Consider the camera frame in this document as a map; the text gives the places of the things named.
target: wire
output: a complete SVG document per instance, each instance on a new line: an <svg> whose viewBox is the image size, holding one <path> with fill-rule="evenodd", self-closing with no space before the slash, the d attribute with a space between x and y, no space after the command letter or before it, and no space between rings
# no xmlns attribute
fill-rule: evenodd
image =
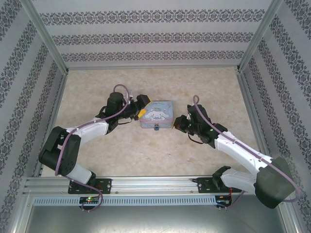
<svg viewBox="0 0 311 233"><path fill-rule="evenodd" d="M234 206L235 204L237 204L237 203L241 200L241 198L242 198L242 196L244 195L244 193L245 193L245 191L242 191L242 192L239 194L239 196L236 198L236 200L235 200L233 203L231 203L231 205L229 205L229 206L225 206L225 205L219 204L219 203L217 203L216 205L219 205L219 206L221 206L221 207L225 207L226 210L227 210L227 209L230 209L230 208L232 208L232 206Z"/></svg>
<svg viewBox="0 0 311 233"><path fill-rule="evenodd" d="M92 211L98 209L98 208L102 205L103 200L104 200L104 197L103 197L103 193L102 193L99 189L97 189L97 188L95 188L95 187L92 187L92 186L90 186L90 185L87 185L87 184L85 184L85 183L81 183L81 182L79 182L79 181L75 181L75 180L71 179L70 177L67 177L67 176L65 176L65 177L66 177L67 179L71 180L72 182L75 182L75 183L78 184L78 185L82 185L82 186L84 186L84 187L91 188L91 189L95 190L96 192L98 192L98 194L99 194L98 197L101 199L100 202L99 202L99 204L96 205L96 206L95 206L93 209L91 209L91 210L86 210L86 209L83 208L83 206L85 205L85 203L87 203L87 202L85 201L85 202L83 202L82 205L81 205L82 212L84 212L84 211L87 211L88 213L89 213L89 212L92 212Z"/></svg>
<svg viewBox="0 0 311 233"><path fill-rule="evenodd" d="M229 194L230 200L229 201L232 201L232 188L229 188L229 192L230 192L230 194Z"/></svg>
<svg viewBox="0 0 311 233"><path fill-rule="evenodd" d="M60 150L60 153L59 153L59 156L58 156L58 161L57 161L56 168L55 168L55 176L58 176L58 171L59 171L59 167L60 167L60 165L61 165L61 161L62 161L62 158L63 158L65 146L66 146L66 144L67 144L67 142L68 142L70 136L71 136L74 132L76 132L76 131L79 130L80 128L83 128L84 126L87 126L87 125L90 125L90 124L96 124L96 123L98 123L98 122L102 122L102 121L111 119L111 118L113 118L113 117L119 115L120 113L122 113L122 112L126 109L128 103L129 103L130 92L129 92L129 90L127 89L127 87L126 87L125 85L123 85L123 84L115 85L115 87L113 88L113 92L116 91L116 88L117 88L118 86L122 86L122 87L126 90L126 94L127 94L126 97L127 97L127 100L126 100L125 106L124 106L120 111L118 111L117 113L115 113L115 114L113 114L113 115L111 115L111 116L105 117L105 118L103 118L103 119L99 119L99 120L95 120L95 121L90 121L90 122L84 123L84 124L82 124L82 125L76 127L75 129L73 129L72 131L70 131L70 133L66 136L65 141L64 141L64 143L63 143L63 146L62 146L62 148L61 148L61 150ZM99 197L101 198L100 203L99 203L97 206L95 206L93 209L88 210L88 212L94 211L94 210L96 210L97 208L100 207L100 205L101 205L102 202L103 202L104 197L103 197L102 192L101 192L99 189L94 188L94 187L92 187L92 186L90 186L90 185L87 185L87 184L85 184L85 183L81 183L81 182L79 182L79 181L75 181L74 179L71 179L71 178L69 178L69 177L67 177L67 178L70 179L72 182L75 182L75 183L77 183L77 184L79 184L79 185L82 185L82 186L84 186L84 187L87 187L87 188L91 188L91 189L93 189L93 190L95 190L96 192L99 193ZM83 206L84 206L84 204L82 204L82 206L81 206L82 211L86 211L85 209L83 209Z"/></svg>
<svg viewBox="0 0 311 233"><path fill-rule="evenodd" d="M97 185L96 187L98 187L100 190L103 189L103 187L102 187L101 185Z"/></svg>
<svg viewBox="0 0 311 233"><path fill-rule="evenodd" d="M189 138L192 142L195 142L195 143L197 143L197 144L203 144L203 142L198 142L198 141L193 140L193 139L190 137L190 134L188 134L188 138Z"/></svg>
<svg viewBox="0 0 311 233"><path fill-rule="evenodd" d="M196 110L198 111L198 113L200 114L200 116L202 117L202 119L212 128L214 129L217 133L219 133L220 135L222 135L223 137L225 137L226 139L228 139L229 141L237 144L238 146L240 146L241 148L243 148L244 150L246 150L247 152L249 152L251 155L254 155L257 159L263 161L266 165L270 166L271 168L273 168L275 171L277 171L280 175L282 175L285 179L288 180L288 182L291 183L292 186L295 187L296 190L296 197L294 199L291 200L284 200L283 202L294 202L297 201L300 197L301 197L301 191L298 187L298 185L296 185L296 183L288 177L288 175L286 175L284 172L282 172L280 169L278 169L276 166L274 166L273 164L269 163L267 160L261 158L259 155L257 155L256 153L254 153L253 151L251 151L249 148L247 148L246 146L244 146L243 144L241 144L238 141L235 141L233 138L225 135L223 132L221 132L219 129L217 129L215 126L213 126L212 123L210 123L205 116L202 114L201 110L198 107L198 102L199 102L200 98L197 95L193 96L193 103L194 106L196 108Z"/></svg>

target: wallpaper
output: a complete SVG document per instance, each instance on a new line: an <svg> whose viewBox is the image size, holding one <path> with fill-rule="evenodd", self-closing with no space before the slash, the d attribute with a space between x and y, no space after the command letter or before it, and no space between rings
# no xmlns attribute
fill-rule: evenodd
<svg viewBox="0 0 311 233"><path fill-rule="evenodd" d="M1 2L0 233L33 175L63 74L18 0Z"/></svg>
<svg viewBox="0 0 311 233"><path fill-rule="evenodd" d="M244 71L270 155L286 159L302 197L295 204L311 232L311 8L286 0Z"/></svg>
<svg viewBox="0 0 311 233"><path fill-rule="evenodd" d="M34 0L71 69L236 66L271 0Z"/></svg>

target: marble surface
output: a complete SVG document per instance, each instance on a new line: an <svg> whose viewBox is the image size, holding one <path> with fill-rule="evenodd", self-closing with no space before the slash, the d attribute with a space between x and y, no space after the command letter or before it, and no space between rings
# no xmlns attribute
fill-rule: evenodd
<svg viewBox="0 0 311 233"><path fill-rule="evenodd" d="M131 89L134 98L147 94L152 100L171 100L174 117L187 114L196 94L212 122L257 149L233 68L70 71L56 125L69 128L92 120L119 83ZM117 91L125 93L121 87ZM97 176L211 175L224 165L245 171L225 153L191 142L185 133L142 129L139 121L84 144L78 162ZM43 169L42 176L53 174Z"/></svg>

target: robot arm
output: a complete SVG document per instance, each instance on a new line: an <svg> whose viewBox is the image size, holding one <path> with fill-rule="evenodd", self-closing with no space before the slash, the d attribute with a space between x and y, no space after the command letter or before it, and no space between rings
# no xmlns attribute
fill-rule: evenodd
<svg viewBox="0 0 311 233"><path fill-rule="evenodd" d="M79 148L95 137L112 132L118 126L120 119L130 118L138 120L145 113L144 108L151 102L147 95L137 96L137 101L132 100L132 96L129 96L128 100L127 107L119 115L106 121L101 120L114 115L125 107L126 100L124 99L123 94L113 92L107 100L107 106L104 106L99 114L92 120L94 123L85 125L81 128L74 127L64 129L59 126L55 127L50 133L39 155L39 162L56 170L56 165L64 141L68 134L75 130L75 132L68 138L66 146L63 149L63 156L58 173L71 180L94 186L96 175L77 163Z"/></svg>
<svg viewBox="0 0 311 233"><path fill-rule="evenodd" d="M197 106L203 116L211 123L205 109L200 104ZM175 128L189 135L196 134L202 143L209 144L213 148L225 152L249 171L249 173L240 172L229 166L224 166L213 174L215 186L218 188L224 186L233 187L255 194L269 208L275 208L295 190L288 180L262 161L264 159L271 163L292 179L285 159L281 157L273 159L264 155L238 140L224 126L211 123L223 135L219 134L203 120L195 106L188 105L187 109L188 117L184 115L177 117L174 122Z"/></svg>

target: enclosure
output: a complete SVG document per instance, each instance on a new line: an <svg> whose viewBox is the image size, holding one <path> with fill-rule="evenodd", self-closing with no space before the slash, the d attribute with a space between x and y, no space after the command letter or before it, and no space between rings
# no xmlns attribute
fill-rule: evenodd
<svg viewBox="0 0 311 233"><path fill-rule="evenodd" d="M311 232L310 3L2 0L0 232ZM172 101L174 118L198 95L212 122L284 158L301 198L271 210L246 194L219 211L192 179L245 168L133 121L80 148L80 164L112 179L103 206L82 213L38 156L55 126L92 120L119 83Z"/></svg>

